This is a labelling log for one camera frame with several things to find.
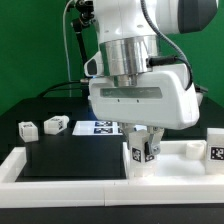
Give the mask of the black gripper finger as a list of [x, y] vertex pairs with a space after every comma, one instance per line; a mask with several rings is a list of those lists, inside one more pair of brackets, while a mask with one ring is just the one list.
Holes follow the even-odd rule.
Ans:
[[135, 125], [130, 123], [119, 123], [121, 132], [126, 138], [129, 137], [129, 134], [136, 131]]
[[148, 126], [147, 134], [149, 137], [145, 146], [145, 154], [147, 156], [158, 155], [161, 151], [160, 142], [164, 134], [164, 129], [161, 127]]

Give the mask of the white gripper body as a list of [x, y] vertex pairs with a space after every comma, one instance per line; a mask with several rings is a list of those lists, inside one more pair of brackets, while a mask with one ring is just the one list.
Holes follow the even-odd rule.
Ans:
[[91, 78], [91, 105], [100, 120], [181, 130], [199, 119], [196, 90], [183, 63], [155, 66], [138, 74], [132, 86], [121, 86], [104, 74], [100, 53], [84, 71]]

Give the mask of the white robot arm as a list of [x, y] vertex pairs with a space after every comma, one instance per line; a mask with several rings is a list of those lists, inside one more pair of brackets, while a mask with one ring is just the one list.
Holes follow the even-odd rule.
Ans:
[[97, 118], [129, 135], [148, 127], [148, 155], [160, 152], [165, 129], [199, 119], [202, 89], [183, 51], [167, 36], [203, 30], [219, 0], [93, 0], [98, 52], [85, 64]]

